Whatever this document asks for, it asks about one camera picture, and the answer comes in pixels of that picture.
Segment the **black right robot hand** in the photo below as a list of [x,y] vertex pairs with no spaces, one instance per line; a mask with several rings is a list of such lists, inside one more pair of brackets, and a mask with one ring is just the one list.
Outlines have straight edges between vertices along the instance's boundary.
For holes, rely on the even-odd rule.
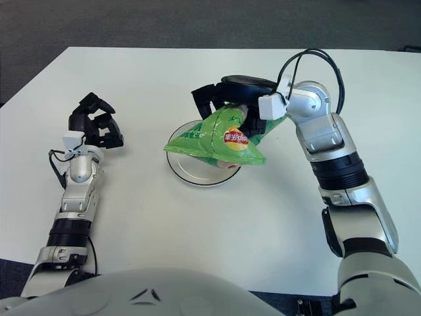
[[244,75],[230,75],[221,78],[217,84],[209,84],[192,91],[192,96],[202,119],[228,103],[245,105],[248,112],[239,128],[247,137],[263,135],[266,122],[259,116],[259,97],[273,92],[276,83],[264,78]]

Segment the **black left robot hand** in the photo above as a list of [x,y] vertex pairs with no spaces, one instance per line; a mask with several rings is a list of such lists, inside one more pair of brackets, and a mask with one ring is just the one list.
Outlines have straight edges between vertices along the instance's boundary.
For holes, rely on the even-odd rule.
[[124,137],[113,119],[114,108],[93,92],[87,94],[68,119],[70,131],[83,132],[85,144],[106,149],[124,146]]

